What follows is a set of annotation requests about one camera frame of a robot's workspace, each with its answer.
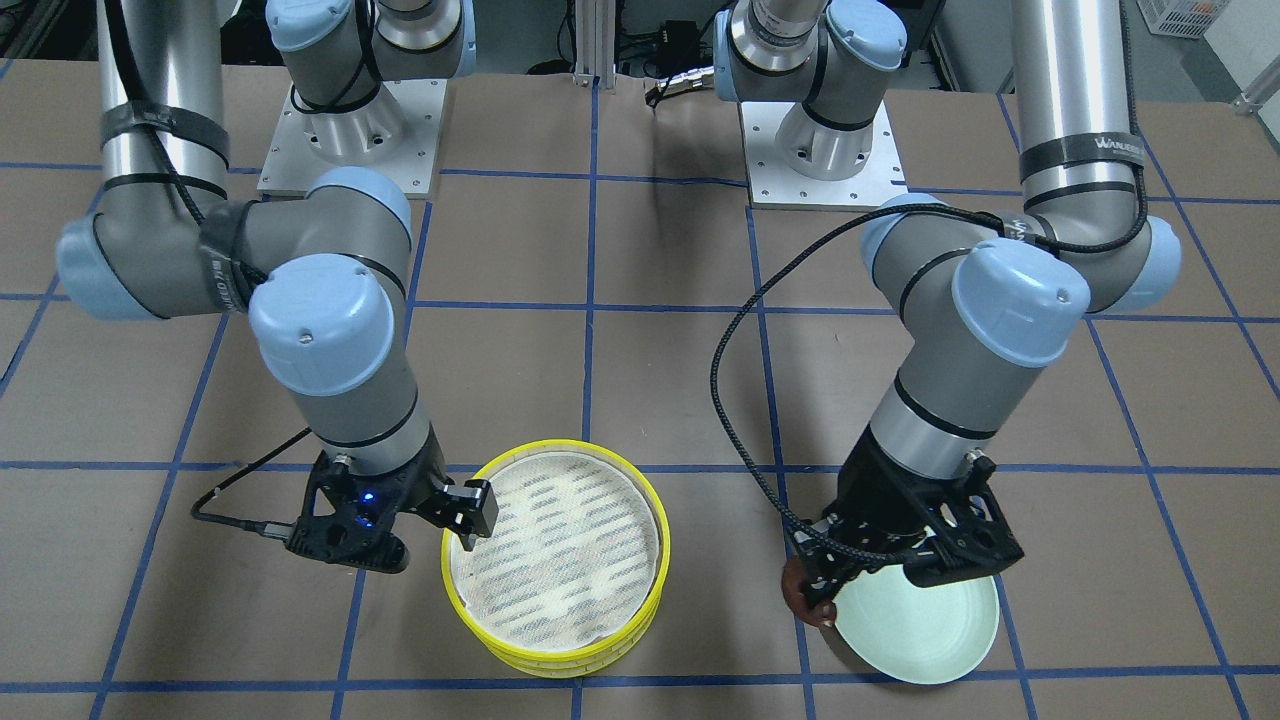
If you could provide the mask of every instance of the white mounting plate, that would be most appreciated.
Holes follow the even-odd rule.
[[[791,169],[774,142],[794,102],[742,102],[742,145],[751,205],[791,210],[872,210],[908,191],[897,142],[881,102],[876,138],[863,172],[844,181],[819,181]]]
[[[435,155],[440,146],[440,123],[444,114],[443,79],[406,79],[387,83],[404,111],[404,137],[394,151],[381,155],[369,168],[392,178],[411,199],[426,199],[435,177]],[[335,168],[311,149],[303,131],[306,115],[293,109],[284,96],[280,120],[271,136],[271,146],[257,178],[259,192],[301,196],[311,190],[325,170]]]

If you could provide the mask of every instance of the metal post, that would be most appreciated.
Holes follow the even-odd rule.
[[[573,65],[573,82],[577,85],[585,87],[591,85],[594,78],[600,78],[603,90],[613,90],[616,13],[617,5],[613,0],[575,3],[577,61]]]
[[[1236,115],[1252,115],[1261,110],[1277,90],[1280,90],[1280,56],[1271,60],[1271,64],[1253,78],[1249,87],[1231,101],[1231,106],[1235,108]]]

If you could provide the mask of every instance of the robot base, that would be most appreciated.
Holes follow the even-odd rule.
[[[819,181],[787,164],[774,142],[792,102],[742,102],[742,145],[754,208],[791,210],[873,210],[906,192],[906,176],[882,102],[876,111],[876,141],[867,165],[844,181]]]
[[[440,145],[445,85],[447,81],[443,79],[387,83],[404,111],[404,137],[393,152],[367,167],[394,181],[410,199],[430,197],[435,156]],[[285,95],[280,122],[275,126],[271,147],[262,161],[259,192],[302,196],[317,177],[335,167],[311,149],[303,132],[305,123],[306,115],[294,110]]]

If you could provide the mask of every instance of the yellow bowl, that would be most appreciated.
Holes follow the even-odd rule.
[[[504,468],[515,464],[517,460],[548,452],[571,452],[576,455],[585,455],[612,466],[614,470],[620,471],[631,480],[635,488],[640,492],[640,496],[645,500],[649,510],[653,512],[654,525],[658,530],[657,571],[654,574],[653,584],[649,587],[649,593],[645,596],[640,607],[631,616],[631,619],[612,634],[580,648],[557,652],[524,648],[492,634],[481,626],[467,610],[466,602],[458,593],[452,573],[451,553],[463,552],[462,544],[457,541],[457,537],[453,536],[453,533],[444,533],[444,541],[440,543],[440,571],[444,575],[444,589],[449,594],[449,602],[453,605],[453,610],[457,611],[458,618],[462,619],[463,624],[466,624],[467,628],[470,628],[471,632],[480,638],[480,642],[483,642],[485,647],[488,647],[489,651],[493,652],[499,660],[517,670],[530,675],[538,675],[540,678],[577,678],[600,670],[626,655],[626,652],[636,644],[640,637],[644,635],[645,630],[649,629],[654,615],[658,611],[658,602],[662,600],[662,588],[667,580],[667,569],[671,564],[671,528],[667,524],[667,512],[663,510],[662,502],[658,500],[658,493],[654,492],[653,486],[649,484],[649,480],[645,479],[640,470],[616,452],[588,442],[576,439],[544,439],[522,445],[490,461],[488,465],[481,468],[475,477],[490,478],[497,475]],[[500,495],[498,496],[498,525],[500,527]]]

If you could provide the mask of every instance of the white plastic basket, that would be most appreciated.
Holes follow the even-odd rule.
[[[1152,35],[1203,37],[1230,0],[1138,0]]]

